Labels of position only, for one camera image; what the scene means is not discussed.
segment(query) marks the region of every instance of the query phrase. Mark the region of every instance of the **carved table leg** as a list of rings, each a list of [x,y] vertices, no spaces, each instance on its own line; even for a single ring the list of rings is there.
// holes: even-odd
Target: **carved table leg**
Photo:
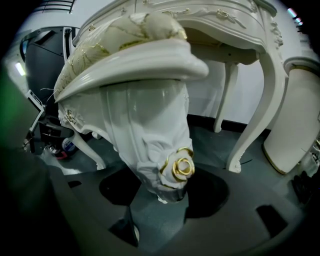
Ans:
[[[238,77],[238,64],[227,62],[224,64],[225,68],[225,82],[224,89],[221,98],[221,102],[219,105],[218,112],[216,114],[216,119],[213,125],[213,130],[215,133],[219,133],[221,131],[221,123],[224,120],[224,113],[226,112],[226,106],[228,105],[228,101],[230,100],[230,96],[234,90],[234,87],[237,82]]]
[[[93,161],[96,162],[97,170],[102,170],[106,168],[106,164],[104,160],[82,139],[80,134],[72,128],[72,126],[68,125],[68,128],[74,131],[74,135],[69,138],[70,141],[83,153],[85,153],[88,157],[90,157]]]
[[[264,76],[264,88],[261,100],[249,124],[241,134],[231,151],[226,169],[239,173],[241,171],[240,158],[250,144],[268,126],[281,103],[285,89],[285,71],[278,61],[276,52],[260,55],[260,64]]]

